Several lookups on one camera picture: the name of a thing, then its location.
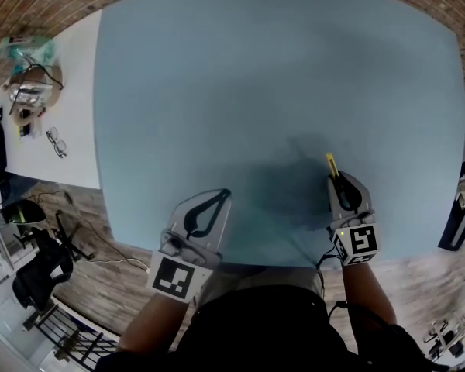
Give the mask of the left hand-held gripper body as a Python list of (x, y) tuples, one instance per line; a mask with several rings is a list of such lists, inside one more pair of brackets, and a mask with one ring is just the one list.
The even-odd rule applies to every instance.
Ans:
[(188, 304), (199, 293), (222, 256), (166, 229), (160, 249), (152, 253), (147, 287)]

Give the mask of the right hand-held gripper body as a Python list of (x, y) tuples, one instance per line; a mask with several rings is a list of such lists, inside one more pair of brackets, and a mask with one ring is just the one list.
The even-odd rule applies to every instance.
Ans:
[(372, 210), (333, 222), (329, 232), (343, 266), (367, 263), (380, 251), (379, 230)]

